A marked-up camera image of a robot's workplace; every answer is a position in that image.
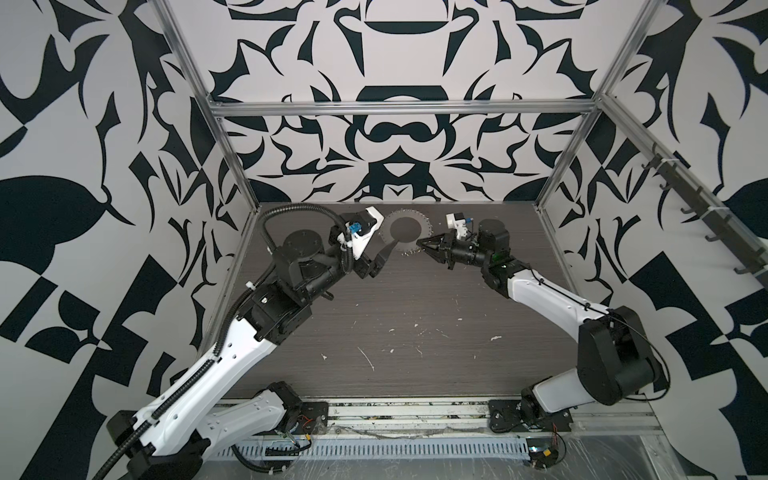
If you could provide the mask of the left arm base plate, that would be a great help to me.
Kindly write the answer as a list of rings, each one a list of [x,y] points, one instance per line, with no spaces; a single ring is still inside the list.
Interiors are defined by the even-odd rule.
[[[286,411],[282,430],[298,435],[312,434],[326,427],[328,416],[328,402],[300,402]]]

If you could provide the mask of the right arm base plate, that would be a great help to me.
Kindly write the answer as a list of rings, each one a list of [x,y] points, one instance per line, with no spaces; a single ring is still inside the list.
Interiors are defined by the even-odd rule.
[[[487,406],[488,428],[496,434],[571,431],[572,416],[569,410],[548,413],[529,398],[492,399]]]

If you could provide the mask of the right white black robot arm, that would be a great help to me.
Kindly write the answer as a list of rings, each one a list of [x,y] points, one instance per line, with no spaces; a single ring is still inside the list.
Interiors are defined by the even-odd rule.
[[[498,432],[543,429],[547,420],[574,407],[635,400],[637,392],[662,378],[666,363],[634,310],[593,303],[546,279],[512,254],[509,233],[498,220],[481,221],[475,232],[459,220],[448,225],[447,232],[418,240],[419,248],[448,268],[479,268],[491,290],[537,312],[577,344],[574,367],[525,388],[513,419]]]

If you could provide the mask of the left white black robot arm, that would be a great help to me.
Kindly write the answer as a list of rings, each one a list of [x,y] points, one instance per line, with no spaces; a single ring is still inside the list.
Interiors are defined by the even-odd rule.
[[[383,269],[395,245],[368,257],[375,231],[351,220],[333,226],[328,243],[313,230],[298,230],[272,247],[268,269],[235,301],[213,346],[192,369],[149,405],[109,421],[117,449],[96,478],[127,458],[129,479],[192,479],[215,454],[254,434],[290,433],[303,402],[284,382],[226,410],[214,407],[311,317],[315,300],[332,296],[332,286],[349,273],[365,278]]]

